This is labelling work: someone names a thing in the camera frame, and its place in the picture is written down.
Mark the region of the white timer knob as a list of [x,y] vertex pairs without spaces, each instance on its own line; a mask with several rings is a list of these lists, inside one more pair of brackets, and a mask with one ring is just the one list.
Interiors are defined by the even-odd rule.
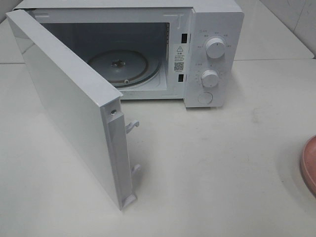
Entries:
[[203,87],[212,88],[219,82],[218,73],[215,70],[206,70],[201,74],[201,83]]

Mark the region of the white microwave door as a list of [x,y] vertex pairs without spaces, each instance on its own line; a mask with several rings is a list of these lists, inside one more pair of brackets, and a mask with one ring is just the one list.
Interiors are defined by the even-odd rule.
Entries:
[[119,209],[136,196],[122,93],[24,10],[7,13],[29,75],[50,118]]

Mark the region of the pink round plate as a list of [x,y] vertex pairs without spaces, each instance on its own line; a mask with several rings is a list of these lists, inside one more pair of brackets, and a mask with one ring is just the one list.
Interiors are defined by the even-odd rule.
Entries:
[[300,170],[306,186],[316,196],[316,136],[311,137],[304,145]]

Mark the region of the glass microwave turntable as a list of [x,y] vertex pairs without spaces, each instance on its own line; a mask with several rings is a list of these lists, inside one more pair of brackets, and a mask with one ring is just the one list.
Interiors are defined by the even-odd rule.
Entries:
[[116,49],[100,53],[88,65],[116,88],[133,86],[154,77],[161,59],[136,50]]

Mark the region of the white warning label sticker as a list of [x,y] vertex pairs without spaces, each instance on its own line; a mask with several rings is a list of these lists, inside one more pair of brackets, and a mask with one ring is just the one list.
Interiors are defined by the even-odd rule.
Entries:
[[172,47],[172,67],[174,72],[183,73],[186,69],[187,45],[174,44]]

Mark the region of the white microwave oven body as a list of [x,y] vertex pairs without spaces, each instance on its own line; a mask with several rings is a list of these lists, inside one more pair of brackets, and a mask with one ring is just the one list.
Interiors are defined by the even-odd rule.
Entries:
[[[109,50],[155,55],[161,67],[154,77],[113,87],[122,93],[122,100],[182,99],[187,108],[223,105],[244,19],[233,0],[24,0],[15,10],[30,14],[87,65]],[[212,36],[226,43],[218,59],[206,55],[205,43]],[[187,45],[186,69],[176,73],[171,51],[181,43]],[[202,86],[206,70],[218,73],[215,87]],[[213,95],[208,105],[198,101],[203,92]]]

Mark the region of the upper white power knob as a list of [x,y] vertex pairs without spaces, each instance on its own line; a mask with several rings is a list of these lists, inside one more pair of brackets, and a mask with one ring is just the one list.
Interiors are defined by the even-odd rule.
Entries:
[[212,36],[205,43],[206,55],[211,59],[218,59],[225,53],[226,43],[220,36]]

